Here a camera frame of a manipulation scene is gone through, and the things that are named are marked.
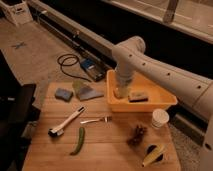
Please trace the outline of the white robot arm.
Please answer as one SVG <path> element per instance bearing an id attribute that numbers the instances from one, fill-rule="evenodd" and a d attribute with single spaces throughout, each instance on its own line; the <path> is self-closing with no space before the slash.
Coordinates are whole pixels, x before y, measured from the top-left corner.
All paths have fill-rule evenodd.
<path id="1" fill-rule="evenodd" d="M 144 54 L 146 45 L 133 36 L 114 45 L 112 56 L 117 63 L 116 95 L 123 98 L 137 71 L 173 93 L 193 112 L 208 116 L 208 127 L 201 150 L 199 171 L 213 171 L 213 80 L 152 59 Z"/>

